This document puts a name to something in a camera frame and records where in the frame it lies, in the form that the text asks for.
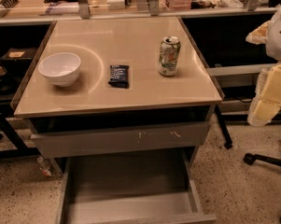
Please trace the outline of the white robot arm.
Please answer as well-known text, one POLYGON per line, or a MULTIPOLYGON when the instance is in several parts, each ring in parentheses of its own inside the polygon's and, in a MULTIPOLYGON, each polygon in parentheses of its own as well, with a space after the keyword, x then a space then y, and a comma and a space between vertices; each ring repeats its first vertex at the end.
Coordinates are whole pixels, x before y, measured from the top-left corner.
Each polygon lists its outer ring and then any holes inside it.
POLYGON ((263 68, 258 76, 247 122, 251 126, 264 126, 281 109, 281 7, 246 37, 246 42, 265 45, 266 54, 277 60, 270 70, 263 68))

